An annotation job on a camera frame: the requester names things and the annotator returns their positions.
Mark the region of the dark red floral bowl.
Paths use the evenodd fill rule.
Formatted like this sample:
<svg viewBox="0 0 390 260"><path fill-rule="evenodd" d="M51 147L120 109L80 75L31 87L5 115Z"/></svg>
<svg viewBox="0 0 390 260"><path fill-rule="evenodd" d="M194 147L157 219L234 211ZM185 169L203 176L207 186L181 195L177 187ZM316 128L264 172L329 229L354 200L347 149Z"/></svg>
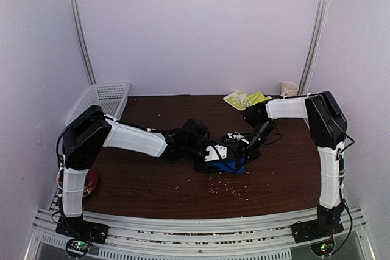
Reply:
<svg viewBox="0 0 390 260"><path fill-rule="evenodd" d="M86 176L85 184L84 184L84 190L83 190L83 197L87 197L91 195L91 193L95 190L99 182L99 174L98 171L92 167Z"/></svg>

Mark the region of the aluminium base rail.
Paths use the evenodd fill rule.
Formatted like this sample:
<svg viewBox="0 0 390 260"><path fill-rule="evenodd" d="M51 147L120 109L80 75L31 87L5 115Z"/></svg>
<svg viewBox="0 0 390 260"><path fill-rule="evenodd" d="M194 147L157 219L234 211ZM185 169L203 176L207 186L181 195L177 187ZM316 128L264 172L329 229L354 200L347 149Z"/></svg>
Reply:
<svg viewBox="0 0 390 260"><path fill-rule="evenodd" d="M51 215L39 208L22 259L70 259L66 236L55 232ZM351 208L347 242L324 259L378 259L360 208ZM313 220L314 208L266 216L209 220L146 219L84 212L90 222L108 225L105 244L93 244L84 259L322 259L312 241L296 243L290 226ZM56 251L46 252L48 246Z"/></svg>

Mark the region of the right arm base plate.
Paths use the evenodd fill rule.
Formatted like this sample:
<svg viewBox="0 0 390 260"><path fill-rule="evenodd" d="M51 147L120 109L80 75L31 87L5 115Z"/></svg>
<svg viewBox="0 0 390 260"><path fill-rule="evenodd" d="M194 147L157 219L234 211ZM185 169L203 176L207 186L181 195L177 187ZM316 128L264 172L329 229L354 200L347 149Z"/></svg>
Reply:
<svg viewBox="0 0 390 260"><path fill-rule="evenodd" d="M296 244L306 241L313 241L323 237L330 237L332 234L344 231L342 223L336 223L329 227L320 226L318 220L296 222L291 225L291 231Z"/></svg>

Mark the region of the cream ceramic mug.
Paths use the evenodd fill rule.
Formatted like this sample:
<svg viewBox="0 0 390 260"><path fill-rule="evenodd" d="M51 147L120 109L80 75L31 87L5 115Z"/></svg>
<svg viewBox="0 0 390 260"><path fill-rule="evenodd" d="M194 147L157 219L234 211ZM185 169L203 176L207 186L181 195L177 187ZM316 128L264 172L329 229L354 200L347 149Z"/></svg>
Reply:
<svg viewBox="0 0 390 260"><path fill-rule="evenodd" d="M299 85L294 82L284 81L281 83L280 95L282 97L297 96L298 91L299 91Z"/></svg>

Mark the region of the blue towel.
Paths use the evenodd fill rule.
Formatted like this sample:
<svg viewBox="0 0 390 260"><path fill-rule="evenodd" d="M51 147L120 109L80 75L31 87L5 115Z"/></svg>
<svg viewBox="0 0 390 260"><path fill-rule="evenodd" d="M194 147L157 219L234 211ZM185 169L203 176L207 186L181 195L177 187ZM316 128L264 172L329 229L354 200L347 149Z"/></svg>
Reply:
<svg viewBox="0 0 390 260"><path fill-rule="evenodd" d="M231 174L244 173L244 166L236 158L231 158L222 161L211 161L208 163L208 168L215 172L225 172Z"/></svg>

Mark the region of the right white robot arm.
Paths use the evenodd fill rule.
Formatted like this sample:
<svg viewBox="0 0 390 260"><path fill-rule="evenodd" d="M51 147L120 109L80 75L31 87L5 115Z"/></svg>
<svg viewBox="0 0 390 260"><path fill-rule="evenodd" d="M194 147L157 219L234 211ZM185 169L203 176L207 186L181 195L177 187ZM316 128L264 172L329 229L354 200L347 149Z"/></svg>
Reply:
<svg viewBox="0 0 390 260"><path fill-rule="evenodd" d="M291 229L295 237L304 239L342 231L347 121L332 93L323 91L306 96L269 99L247 108L243 117L253 130L238 143L238 166L260 156L260 146L274 129L276 119L301 118L308 121L311 139L317 146L321 163L321 194L317 218L297 222Z"/></svg>

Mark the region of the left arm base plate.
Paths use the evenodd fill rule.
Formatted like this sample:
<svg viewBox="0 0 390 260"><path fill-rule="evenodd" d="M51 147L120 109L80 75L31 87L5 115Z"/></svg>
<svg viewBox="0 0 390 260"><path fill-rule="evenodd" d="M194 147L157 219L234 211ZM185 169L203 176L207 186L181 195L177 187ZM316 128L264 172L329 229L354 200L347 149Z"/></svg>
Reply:
<svg viewBox="0 0 390 260"><path fill-rule="evenodd" d="M108 225L88 222L81 217L65 217L60 219L55 232L88 243L105 244L108 230Z"/></svg>

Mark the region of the yellow green patterned towel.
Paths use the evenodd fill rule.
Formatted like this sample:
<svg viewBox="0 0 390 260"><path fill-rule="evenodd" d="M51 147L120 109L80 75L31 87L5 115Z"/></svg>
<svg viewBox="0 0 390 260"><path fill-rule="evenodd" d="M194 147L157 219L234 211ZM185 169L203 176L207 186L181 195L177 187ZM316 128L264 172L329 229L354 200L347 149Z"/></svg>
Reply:
<svg viewBox="0 0 390 260"><path fill-rule="evenodd" d="M248 107L269 99L271 96L265 96L261 91L252 94L235 91L223 97L224 102L238 111L244 111Z"/></svg>

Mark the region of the left aluminium frame post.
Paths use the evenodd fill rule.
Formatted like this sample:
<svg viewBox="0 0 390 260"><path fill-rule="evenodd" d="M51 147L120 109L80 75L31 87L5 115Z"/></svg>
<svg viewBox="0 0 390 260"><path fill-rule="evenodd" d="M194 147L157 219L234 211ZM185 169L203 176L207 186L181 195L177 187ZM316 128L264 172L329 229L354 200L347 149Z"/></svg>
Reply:
<svg viewBox="0 0 390 260"><path fill-rule="evenodd" d="M87 79L90 85L96 84L96 77L91 65L90 56L88 53L87 43L85 34L82 27L82 20L79 10L78 0L69 0L71 11L73 14L73 21L76 30L77 42L79 45L80 54L82 57L83 67L85 69Z"/></svg>

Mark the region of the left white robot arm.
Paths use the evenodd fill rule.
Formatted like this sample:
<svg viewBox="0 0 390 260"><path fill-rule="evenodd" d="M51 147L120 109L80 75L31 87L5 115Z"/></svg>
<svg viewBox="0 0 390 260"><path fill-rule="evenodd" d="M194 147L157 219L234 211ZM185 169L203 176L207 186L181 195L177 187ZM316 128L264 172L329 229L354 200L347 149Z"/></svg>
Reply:
<svg viewBox="0 0 390 260"><path fill-rule="evenodd" d="M83 220L83 192L88 172L103 148L124 149L174 162L192 161L201 169L218 158L209 140L208 128L199 121L174 130L145 128L103 114L93 105L61 132L56 151L60 163L62 205L61 223L75 238L88 231Z"/></svg>

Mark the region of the red white patterned bowl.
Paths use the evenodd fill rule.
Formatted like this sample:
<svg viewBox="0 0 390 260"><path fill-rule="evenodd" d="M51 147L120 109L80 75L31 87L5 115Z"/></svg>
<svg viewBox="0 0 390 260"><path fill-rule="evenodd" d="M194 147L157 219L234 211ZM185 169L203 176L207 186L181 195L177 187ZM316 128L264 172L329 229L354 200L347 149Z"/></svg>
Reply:
<svg viewBox="0 0 390 260"><path fill-rule="evenodd" d="M57 176L56 176L56 184L57 184L57 187L62 191L63 190L63 183L62 183L62 175L63 175L63 171L60 169L57 173Z"/></svg>

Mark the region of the white plastic basket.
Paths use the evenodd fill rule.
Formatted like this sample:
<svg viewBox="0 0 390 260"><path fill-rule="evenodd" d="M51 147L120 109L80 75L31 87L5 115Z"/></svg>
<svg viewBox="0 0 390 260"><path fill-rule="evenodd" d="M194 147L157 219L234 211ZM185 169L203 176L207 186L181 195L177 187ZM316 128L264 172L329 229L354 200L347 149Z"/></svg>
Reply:
<svg viewBox="0 0 390 260"><path fill-rule="evenodd" d="M105 114L121 118L127 104L131 83L117 82L90 85L70 109L65 125L69 125L92 105L98 105Z"/></svg>

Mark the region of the right aluminium frame post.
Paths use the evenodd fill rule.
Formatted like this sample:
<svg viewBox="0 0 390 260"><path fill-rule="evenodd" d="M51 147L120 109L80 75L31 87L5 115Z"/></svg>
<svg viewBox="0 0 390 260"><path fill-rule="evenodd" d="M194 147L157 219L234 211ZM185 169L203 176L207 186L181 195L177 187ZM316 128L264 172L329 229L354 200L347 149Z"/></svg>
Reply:
<svg viewBox="0 0 390 260"><path fill-rule="evenodd" d="M309 92L311 79L316 65L317 54L319 52L319 41L321 39L321 34L327 17L328 2L329 0L318 0L317 2L313 31L300 78L298 95L304 95Z"/></svg>

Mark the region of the aluminium frame post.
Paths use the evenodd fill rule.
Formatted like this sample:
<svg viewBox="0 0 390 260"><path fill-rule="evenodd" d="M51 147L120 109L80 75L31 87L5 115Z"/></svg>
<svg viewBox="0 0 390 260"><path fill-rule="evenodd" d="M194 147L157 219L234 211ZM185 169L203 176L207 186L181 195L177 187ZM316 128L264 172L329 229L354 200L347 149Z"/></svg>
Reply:
<svg viewBox="0 0 390 260"><path fill-rule="evenodd" d="M78 0L69 0L71 11L73 14L73 21L76 30L77 42L79 45L80 54L82 57L83 67L85 69L87 79L90 85L96 84L96 77L91 65L90 56L88 53L87 43L85 34L82 27L82 20L79 10Z"/></svg>
<svg viewBox="0 0 390 260"><path fill-rule="evenodd" d="M319 52L319 41L321 39L321 34L327 17L328 2L329 0L318 0L317 2L313 31L300 78L298 95L304 95L309 92L311 79L316 65L317 54Z"/></svg>

